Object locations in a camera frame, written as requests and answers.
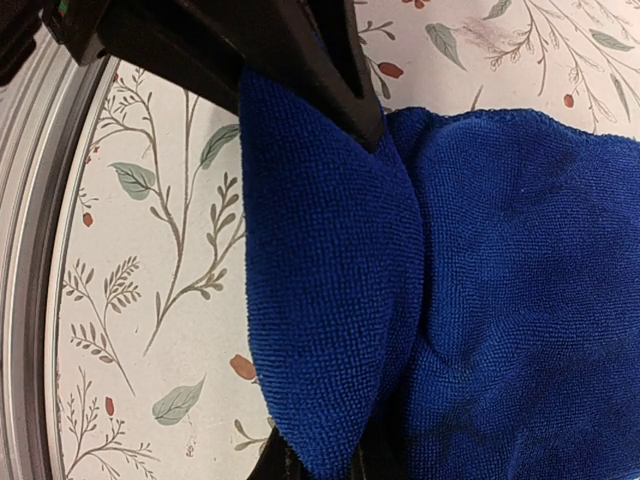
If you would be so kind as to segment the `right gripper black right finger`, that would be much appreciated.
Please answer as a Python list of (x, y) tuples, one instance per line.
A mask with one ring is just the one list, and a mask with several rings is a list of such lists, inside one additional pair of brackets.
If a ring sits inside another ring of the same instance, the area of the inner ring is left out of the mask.
[(373, 473), (371, 471), (371, 448), (367, 444), (360, 444), (353, 455), (350, 469), (350, 480), (372, 480)]

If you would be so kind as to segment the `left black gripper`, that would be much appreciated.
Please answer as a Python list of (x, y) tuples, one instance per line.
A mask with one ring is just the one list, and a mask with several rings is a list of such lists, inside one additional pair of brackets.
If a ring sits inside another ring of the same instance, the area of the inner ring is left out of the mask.
[(238, 112), (243, 60), (188, 13), (182, 1), (111, 1), (108, 6), (106, 0), (2, 0), (3, 83), (11, 82), (35, 52), (35, 36), (42, 28), (79, 65), (107, 50), (232, 114)]

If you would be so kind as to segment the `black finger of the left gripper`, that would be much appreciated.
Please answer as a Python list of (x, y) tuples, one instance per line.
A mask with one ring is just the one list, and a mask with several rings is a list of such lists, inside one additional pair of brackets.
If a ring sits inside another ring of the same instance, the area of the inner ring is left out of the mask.
[(234, 46), (245, 65), (279, 83), (373, 152), (384, 120), (350, 1), (236, 1)]

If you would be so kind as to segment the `dark blue towel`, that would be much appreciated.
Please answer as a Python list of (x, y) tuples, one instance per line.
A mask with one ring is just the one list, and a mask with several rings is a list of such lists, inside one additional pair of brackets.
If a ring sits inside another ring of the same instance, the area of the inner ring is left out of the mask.
[(639, 144), (532, 110), (373, 152), (241, 79), (249, 344), (307, 479), (639, 475)]

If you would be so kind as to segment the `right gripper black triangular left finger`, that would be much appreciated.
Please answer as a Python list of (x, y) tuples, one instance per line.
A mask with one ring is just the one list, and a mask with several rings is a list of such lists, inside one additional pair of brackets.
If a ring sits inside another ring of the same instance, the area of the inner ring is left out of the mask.
[(296, 453), (282, 437), (278, 429), (273, 429), (248, 480), (304, 480), (308, 478)]

